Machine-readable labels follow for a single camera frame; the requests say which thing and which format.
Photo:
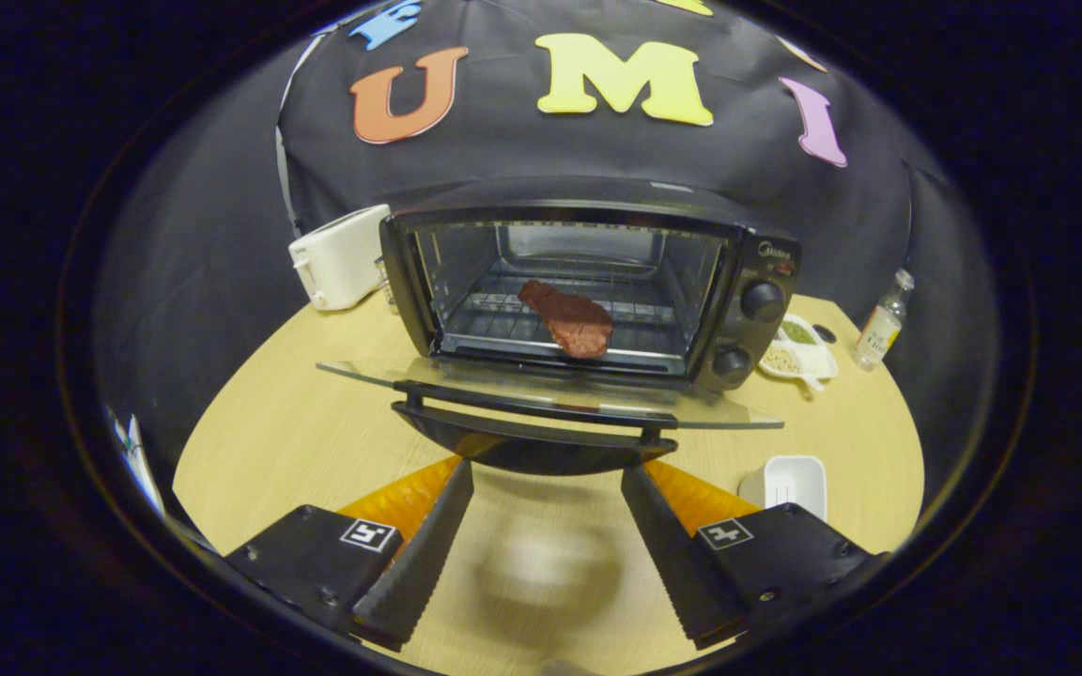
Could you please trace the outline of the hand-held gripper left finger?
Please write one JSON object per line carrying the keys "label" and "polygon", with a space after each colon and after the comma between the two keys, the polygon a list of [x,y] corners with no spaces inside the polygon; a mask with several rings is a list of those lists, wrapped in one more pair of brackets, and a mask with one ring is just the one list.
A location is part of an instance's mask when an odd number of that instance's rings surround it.
{"label": "hand-held gripper left finger", "polygon": [[296,506],[224,559],[331,632],[398,651],[424,617],[472,495],[469,459],[443,459],[342,511]]}

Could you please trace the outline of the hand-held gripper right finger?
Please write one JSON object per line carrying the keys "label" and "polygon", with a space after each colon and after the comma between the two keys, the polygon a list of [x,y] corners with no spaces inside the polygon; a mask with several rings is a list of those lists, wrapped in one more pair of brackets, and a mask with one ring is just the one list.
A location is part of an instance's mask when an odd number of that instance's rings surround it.
{"label": "hand-held gripper right finger", "polygon": [[652,461],[620,489],[684,634],[756,645],[812,623],[885,560],[795,503],[761,509]]}

